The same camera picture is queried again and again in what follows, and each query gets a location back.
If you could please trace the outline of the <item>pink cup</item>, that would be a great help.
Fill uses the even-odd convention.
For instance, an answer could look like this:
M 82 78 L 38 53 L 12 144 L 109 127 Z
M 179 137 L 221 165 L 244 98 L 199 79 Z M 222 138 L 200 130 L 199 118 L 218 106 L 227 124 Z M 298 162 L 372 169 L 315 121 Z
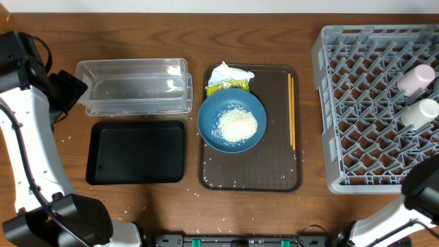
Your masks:
M 397 88 L 404 91 L 404 96 L 411 97 L 434 80 L 436 74 L 432 67 L 420 64 L 404 74 L 397 82 Z

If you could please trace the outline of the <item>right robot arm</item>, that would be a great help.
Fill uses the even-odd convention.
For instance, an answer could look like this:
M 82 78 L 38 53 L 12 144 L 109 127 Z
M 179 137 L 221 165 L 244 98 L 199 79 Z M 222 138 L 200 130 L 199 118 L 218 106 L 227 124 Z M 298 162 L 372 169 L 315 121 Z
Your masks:
M 438 225 L 438 155 L 417 164 L 406 176 L 401 196 L 374 215 L 348 225 L 332 246 L 390 246 L 419 230 Z

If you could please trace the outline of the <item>wooden chopstick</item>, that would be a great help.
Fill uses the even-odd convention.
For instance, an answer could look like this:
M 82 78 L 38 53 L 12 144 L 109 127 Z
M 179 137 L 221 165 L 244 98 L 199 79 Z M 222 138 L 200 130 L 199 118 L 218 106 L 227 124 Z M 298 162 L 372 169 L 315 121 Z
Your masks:
M 292 138 L 292 94 L 291 94 L 291 74 L 287 74 L 288 80 L 288 106 L 289 106 L 289 140 L 290 145 L 293 146 L 293 138 Z
M 294 79 L 291 77 L 291 93 L 292 93 L 292 148 L 296 150 L 296 121 L 295 121 L 295 102 L 294 102 Z

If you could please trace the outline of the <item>white cup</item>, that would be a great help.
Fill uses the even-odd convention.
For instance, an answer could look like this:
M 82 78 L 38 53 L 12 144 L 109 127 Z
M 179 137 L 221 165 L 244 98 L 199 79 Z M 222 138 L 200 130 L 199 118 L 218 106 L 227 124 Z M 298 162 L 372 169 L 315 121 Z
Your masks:
M 418 130 L 425 124 L 433 121 L 439 112 L 438 102 L 433 99 L 422 99 L 409 106 L 401 115 L 404 126 L 412 126 L 412 130 Z

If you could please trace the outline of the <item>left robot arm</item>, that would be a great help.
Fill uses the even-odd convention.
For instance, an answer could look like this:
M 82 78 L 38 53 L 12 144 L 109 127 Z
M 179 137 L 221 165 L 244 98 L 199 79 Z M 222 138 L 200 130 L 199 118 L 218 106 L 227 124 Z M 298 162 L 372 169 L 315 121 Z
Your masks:
M 112 220 L 100 200 L 78 195 L 69 180 L 53 127 L 87 85 L 66 71 L 52 73 L 39 44 L 24 32 L 1 35 L 1 131 L 16 192 L 5 237 L 16 246 L 140 246 L 136 224 Z

